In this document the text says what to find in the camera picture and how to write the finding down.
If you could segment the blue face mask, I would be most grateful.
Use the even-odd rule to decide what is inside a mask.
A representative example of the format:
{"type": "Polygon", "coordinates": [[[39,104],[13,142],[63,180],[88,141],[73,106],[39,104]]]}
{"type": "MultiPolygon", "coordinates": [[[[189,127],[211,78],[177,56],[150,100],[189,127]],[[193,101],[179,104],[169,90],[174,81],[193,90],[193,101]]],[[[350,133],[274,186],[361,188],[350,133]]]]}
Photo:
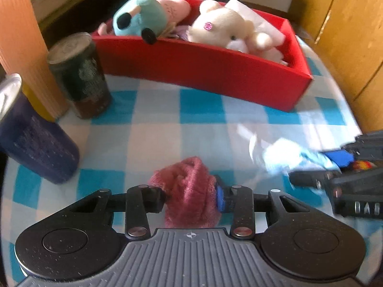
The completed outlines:
{"type": "Polygon", "coordinates": [[[295,170],[339,170],[325,154],[305,148],[296,142],[279,138],[269,143],[239,124],[237,133],[246,139],[249,157],[267,175],[287,174],[295,170]]]}

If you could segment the pink knitted cloth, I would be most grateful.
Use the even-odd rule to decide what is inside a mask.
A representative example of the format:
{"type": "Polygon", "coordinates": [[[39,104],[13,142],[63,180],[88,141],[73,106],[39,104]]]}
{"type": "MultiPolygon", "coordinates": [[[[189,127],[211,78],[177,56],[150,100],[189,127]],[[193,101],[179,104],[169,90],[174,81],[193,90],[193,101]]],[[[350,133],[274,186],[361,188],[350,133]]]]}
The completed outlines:
{"type": "Polygon", "coordinates": [[[188,157],[154,172],[152,187],[166,194],[165,226],[194,229],[217,226],[216,179],[199,157],[188,157]]]}

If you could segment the purple knitted cloth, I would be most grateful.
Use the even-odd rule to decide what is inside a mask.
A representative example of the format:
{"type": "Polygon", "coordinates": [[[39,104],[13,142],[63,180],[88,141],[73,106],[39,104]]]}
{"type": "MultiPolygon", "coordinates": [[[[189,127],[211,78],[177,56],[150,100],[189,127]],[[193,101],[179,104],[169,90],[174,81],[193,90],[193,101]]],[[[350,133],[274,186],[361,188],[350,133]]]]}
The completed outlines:
{"type": "Polygon", "coordinates": [[[188,30],[190,26],[189,25],[179,25],[176,26],[173,31],[172,35],[176,37],[176,39],[181,39],[185,42],[188,42],[188,30]]]}

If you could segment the blue white checkered tablecloth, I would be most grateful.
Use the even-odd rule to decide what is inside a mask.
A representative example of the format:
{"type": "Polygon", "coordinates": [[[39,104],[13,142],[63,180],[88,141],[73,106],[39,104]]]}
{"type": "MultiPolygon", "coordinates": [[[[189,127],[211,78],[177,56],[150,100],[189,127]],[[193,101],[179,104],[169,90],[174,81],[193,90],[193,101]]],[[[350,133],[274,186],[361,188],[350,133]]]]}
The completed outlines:
{"type": "Polygon", "coordinates": [[[92,120],[72,112],[59,121],[81,154],[77,173],[56,185],[9,160],[3,184],[1,246],[6,285],[24,279],[14,251],[19,234],[37,221],[101,188],[114,194],[147,183],[155,170],[187,157],[200,157],[228,184],[259,194],[283,190],[323,212],[332,212],[325,193],[292,187],[282,174],[257,181],[249,144],[285,138],[312,150],[339,148],[360,134],[357,121],[335,80],[307,46],[313,75],[291,112],[231,97],[129,77],[107,76],[112,103],[92,120]]]}

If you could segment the dark blue drink can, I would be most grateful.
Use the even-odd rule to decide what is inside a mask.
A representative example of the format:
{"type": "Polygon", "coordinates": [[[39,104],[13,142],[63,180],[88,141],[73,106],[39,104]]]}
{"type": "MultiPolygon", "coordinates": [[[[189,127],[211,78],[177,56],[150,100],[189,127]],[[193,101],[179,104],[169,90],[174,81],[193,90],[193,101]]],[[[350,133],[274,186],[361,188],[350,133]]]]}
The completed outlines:
{"type": "Polygon", "coordinates": [[[79,165],[78,146],[55,122],[41,117],[14,73],[1,82],[1,150],[41,177],[61,184],[79,165]]]}

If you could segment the red open box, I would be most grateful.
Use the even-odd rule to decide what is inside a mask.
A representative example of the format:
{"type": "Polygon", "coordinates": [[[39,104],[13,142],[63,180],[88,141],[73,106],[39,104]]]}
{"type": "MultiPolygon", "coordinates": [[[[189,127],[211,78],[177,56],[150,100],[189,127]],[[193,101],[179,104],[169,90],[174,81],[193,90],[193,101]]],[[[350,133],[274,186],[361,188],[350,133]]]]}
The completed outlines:
{"type": "Polygon", "coordinates": [[[159,38],[92,33],[106,74],[143,78],[247,100],[291,111],[312,81],[310,68],[290,22],[256,11],[285,36],[278,47],[286,65],[230,49],[159,38]]]}

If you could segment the wooden wardrobe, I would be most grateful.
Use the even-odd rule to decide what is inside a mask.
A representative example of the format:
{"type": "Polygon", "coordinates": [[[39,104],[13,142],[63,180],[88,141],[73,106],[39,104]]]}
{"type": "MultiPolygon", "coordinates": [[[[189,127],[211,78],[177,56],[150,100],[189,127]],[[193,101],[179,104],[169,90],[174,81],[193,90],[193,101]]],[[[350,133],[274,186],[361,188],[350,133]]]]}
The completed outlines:
{"type": "Polygon", "coordinates": [[[382,0],[293,0],[288,14],[362,130],[382,129],[382,0]]]}

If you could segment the dark green drink can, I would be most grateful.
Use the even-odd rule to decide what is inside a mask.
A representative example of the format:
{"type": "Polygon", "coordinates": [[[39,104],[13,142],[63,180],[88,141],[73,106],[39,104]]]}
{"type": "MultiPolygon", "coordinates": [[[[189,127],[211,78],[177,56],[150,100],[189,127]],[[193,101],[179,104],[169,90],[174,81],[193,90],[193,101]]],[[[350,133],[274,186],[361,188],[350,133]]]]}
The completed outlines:
{"type": "Polygon", "coordinates": [[[112,97],[89,33],[75,33],[56,42],[47,63],[77,117],[91,119],[108,107],[112,97]]]}

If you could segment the pink white folded cloth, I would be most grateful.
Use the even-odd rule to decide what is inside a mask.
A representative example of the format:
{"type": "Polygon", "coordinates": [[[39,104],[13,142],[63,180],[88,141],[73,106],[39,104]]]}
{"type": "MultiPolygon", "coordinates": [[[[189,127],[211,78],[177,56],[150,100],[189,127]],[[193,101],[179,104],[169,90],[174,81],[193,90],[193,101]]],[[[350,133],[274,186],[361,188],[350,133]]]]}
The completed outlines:
{"type": "Polygon", "coordinates": [[[225,6],[237,12],[245,20],[253,22],[255,37],[245,40],[246,53],[287,66],[283,53],[277,49],[286,40],[280,30],[238,0],[230,0],[225,6]]]}

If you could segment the cream bear plush toy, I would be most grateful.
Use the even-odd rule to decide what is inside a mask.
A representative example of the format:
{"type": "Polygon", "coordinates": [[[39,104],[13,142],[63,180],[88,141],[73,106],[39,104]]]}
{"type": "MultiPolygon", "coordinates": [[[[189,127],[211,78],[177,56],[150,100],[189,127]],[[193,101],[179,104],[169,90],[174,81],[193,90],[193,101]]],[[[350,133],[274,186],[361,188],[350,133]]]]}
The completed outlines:
{"type": "Polygon", "coordinates": [[[217,1],[203,1],[199,11],[199,17],[186,32],[189,42],[247,54],[263,52],[273,47],[270,35],[257,32],[252,21],[244,19],[239,13],[217,1]]]}

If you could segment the teal pig plush toy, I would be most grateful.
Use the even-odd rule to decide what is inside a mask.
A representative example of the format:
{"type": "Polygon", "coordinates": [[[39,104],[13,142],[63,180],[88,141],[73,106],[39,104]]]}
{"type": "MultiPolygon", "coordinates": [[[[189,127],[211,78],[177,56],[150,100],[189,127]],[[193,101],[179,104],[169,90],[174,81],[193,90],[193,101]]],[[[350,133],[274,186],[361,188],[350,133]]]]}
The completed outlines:
{"type": "Polygon", "coordinates": [[[112,29],[102,23],[97,33],[100,36],[139,36],[147,44],[158,38],[166,38],[177,24],[168,22],[166,13],[157,0],[128,0],[113,16],[112,29]]]}

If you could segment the orange ribbed bottle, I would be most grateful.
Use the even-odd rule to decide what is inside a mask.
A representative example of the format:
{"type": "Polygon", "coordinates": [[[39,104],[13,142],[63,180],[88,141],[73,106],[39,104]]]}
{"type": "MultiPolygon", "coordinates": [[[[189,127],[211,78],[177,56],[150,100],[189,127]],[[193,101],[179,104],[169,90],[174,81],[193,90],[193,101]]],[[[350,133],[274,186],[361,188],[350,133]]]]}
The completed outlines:
{"type": "Polygon", "coordinates": [[[17,73],[36,112],[55,121],[68,104],[47,64],[47,46],[30,0],[1,0],[1,66],[17,73]]]}

